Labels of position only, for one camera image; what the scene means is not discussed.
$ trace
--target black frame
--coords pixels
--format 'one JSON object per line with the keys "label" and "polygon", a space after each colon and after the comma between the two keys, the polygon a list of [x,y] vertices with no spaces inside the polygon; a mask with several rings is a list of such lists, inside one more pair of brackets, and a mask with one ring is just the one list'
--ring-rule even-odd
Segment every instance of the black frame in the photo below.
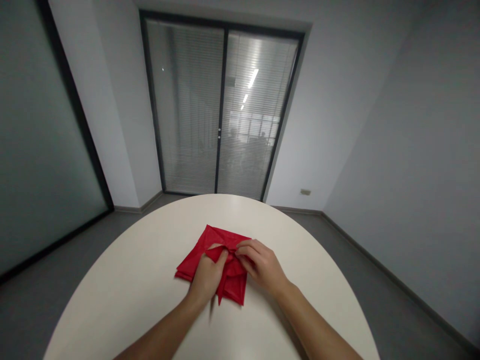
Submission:
{"label": "black frame", "polygon": [[19,274],[21,271],[28,268],[30,265],[36,263],[43,257],[47,256],[48,254],[53,252],[55,249],[67,243],[68,241],[73,239],[75,236],[77,236],[78,234],[80,234],[81,232],[83,232],[84,230],[86,230],[87,228],[97,223],[99,220],[103,219],[105,216],[107,216],[108,214],[114,211],[114,203],[110,195],[109,187],[107,185],[107,180],[105,179],[105,175],[102,170],[102,166],[100,164],[100,159],[97,154],[97,150],[95,148],[94,140],[92,138],[92,134],[90,133],[90,129],[87,123],[87,118],[85,117],[84,109],[82,108],[82,103],[80,101],[80,97],[77,92],[77,87],[75,86],[75,81],[72,76],[72,72],[70,71],[70,66],[67,61],[67,56],[65,55],[65,51],[62,46],[59,33],[55,25],[54,17],[52,15],[52,10],[50,9],[48,0],[36,0],[35,2],[40,12],[40,20],[43,23],[43,27],[45,29],[46,35],[50,42],[51,50],[55,57],[58,70],[60,71],[61,79],[65,86],[68,99],[70,101],[73,112],[75,113],[75,118],[77,120],[78,127],[80,128],[82,139],[85,143],[88,155],[90,157],[90,161],[93,165],[95,175],[100,185],[103,198],[107,205],[107,210],[101,213],[100,215],[94,217],[87,223],[83,224],[79,228],[63,236],[62,238],[55,241],[54,243],[50,244],[43,250],[37,252],[36,254],[22,261],[20,264],[14,266],[10,270],[7,270],[7,272],[1,274],[0,285],[4,284],[8,280],[10,280],[12,277]]}
{"label": "black frame", "polygon": [[[155,129],[156,150],[158,154],[158,163],[160,167],[161,188],[164,194],[185,195],[185,196],[197,195],[197,194],[178,193],[178,192],[172,192],[172,191],[166,190],[165,173],[164,173],[163,158],[162,158],[161,137],[160,137],[160,130],[158,128],[158,112],[157,112],[157,104],[155,101],[156,97],[155,97],[155,89],[154,89],[154,81],[153,81],[152,59],[150,58],[147,20],[157,20],[157,21],[163,21],[163,22],[174,23],[174,24],[176,23],[176,24],[183,24],[183,25],[195,25],[200,27],[223,29],[224,33],[223,33],[223,59],[222,59],[221,87],[220,87],[220,91],[221,91],[220,92],[220,116],[218,119],[219,129],[222,128],[222,116],[223,116],[224,94],[225,94],[225,73],[226,73],[226,67],[227,67],[227,47],[228,47],[229,31],[237,30],[237,31],[242,31],[250,34],[256,34],[256,35],[266,35],[266,36],[273,36],[277,38],[287,38],[287,39],[298,40],[298,48],[293,61],[290,80],[288,82],[288,87],[286,89],[285,98],[283,100],[283,104],[280,112],[280,120],[278,122],[278,129],[275,136],[275,142],[271,150],[271,156],[270,156],[270,161],[268,163],[265,182],[263,184],[263,188],[261,191],[260,201],[263,202],[265,191],[267,189],[267,184],[270,179],[270,172],[272,171],[272,165],[273,165],[275,153],[277,151],[277,145],[279,142],[280,132],[282,130],[282,125],[284,122],[285,113],[287,111],[290,94],[292,92],[292,87],[293,87],[297,67],[300,60],[300,54],[302,52],[305,33],[298,32],[298,31],[283,30],[278,28],[245,25],[245,24],[240,24],[236,22],[209,20],[209,19],[204,19],[200,17],[183,16],[183,15],[177,15],[177,14],[171,14],[171,13],[165,13],[165,12],[142,10],[142,9],[139,10],[139,16],[140,16],[141,37],[143,41],[143,52],[145,56],[146,74],[148,78],[148,89],[150,93],[151,112],[153,114],[153,127]],[[219,184],[220,145],[222,140],[220,130],[218,131],[218,135],[220,136],[220,138],[218,139],[218,142],[217,142],[217,153],[216,153],[215,190],[214,190],[215,194],[217,193],[218,184]]]}

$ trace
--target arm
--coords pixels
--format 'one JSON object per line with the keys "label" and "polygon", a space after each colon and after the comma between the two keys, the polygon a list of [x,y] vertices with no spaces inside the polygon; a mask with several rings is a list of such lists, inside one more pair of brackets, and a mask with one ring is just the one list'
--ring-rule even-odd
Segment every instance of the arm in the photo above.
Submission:
{"label": "arm", "polygon": [[237,247],[243,267],[277,301],[310,359],[362,359],[287,279],[271,249],[258,240],[245,240]]}
{"label": "arm", "polygon": [[224,250],[218,261],[214,263],[203,254],[185,298],[115,360],[173,358],[185,335],[215,295],[227,256],[228,252]]}

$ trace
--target white oval table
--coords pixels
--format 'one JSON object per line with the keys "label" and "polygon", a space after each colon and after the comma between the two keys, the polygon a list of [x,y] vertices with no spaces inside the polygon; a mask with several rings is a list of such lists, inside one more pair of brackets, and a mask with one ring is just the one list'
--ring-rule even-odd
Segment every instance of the white oval table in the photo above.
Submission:
{"label": "white oval table", "polygon": [[[55,328],[45,360],[112,359],[172,310],[189,283],[174,278],[205,226],[259,239],[285,274],[364,359],[379,359],[360,305],[324,248],[287,215],[235,195],[170,203],[120,235],[78,285]],[[298,359],[295,338],[250,282],[244,306],[207,307],[176,359]]]}

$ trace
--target folded fabric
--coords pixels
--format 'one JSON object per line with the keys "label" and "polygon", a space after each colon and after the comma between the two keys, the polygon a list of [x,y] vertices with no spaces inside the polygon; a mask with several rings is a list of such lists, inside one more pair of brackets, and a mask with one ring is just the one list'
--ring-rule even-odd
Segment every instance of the folded fabric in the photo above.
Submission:
{"label": "folded fabric", "polygon": [[[225,297],[243,306],[247,272],[235,256],[235,251],[237,251],[239,242],[248,239],[250,238],[207,225],[193,250],[176,268],[175,277],[192,282],[203,253],[217,262],[222,251],[227,249],[228,257],[223,268],[220,284],[216,290],[218,304],[220,305],[222,298]],[[221,246],[209,249],[213,244],[220,244]]]}

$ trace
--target white wall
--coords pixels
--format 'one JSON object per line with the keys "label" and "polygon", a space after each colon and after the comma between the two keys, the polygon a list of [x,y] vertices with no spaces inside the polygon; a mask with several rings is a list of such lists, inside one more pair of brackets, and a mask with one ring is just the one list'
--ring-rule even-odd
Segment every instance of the white wall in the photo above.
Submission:
{"label": "white wall", "polygon": [[[323,209],[420,4],[322,2],[301,65],[268,204]],[[301,188],[311,190],[311,195],[300,195]]]}
{"label": "white wall", "polygon": [[161,189],[139,10],[131,0],[93,0],[140,206]]}
{"label": "white wall", "polygon": [[93,5],[89,0],[49,0],[49,3],[113,203],[138,207]]}
{"label": "white wall", "polygon": [[113,203],[161,189],[140,19],[130,0],[50,0]]}
{"label": "white wall", "polygon": [[480,348],[475,1],[441,1],[415,26],[324,210]]}
{"label": "white wall", "polygon": [[[317,210],[324,207],[421,4],[134,2],[142,9],[301,31],[311,28],[266,202]],[[142,205],[160,190],[160,176],[138,12],[131,0],[50,3],[113,201],[120,206]],[[105,127],[106,112],[112,129]],[[300,188],[312,190],[311,195],[300,195]]]}

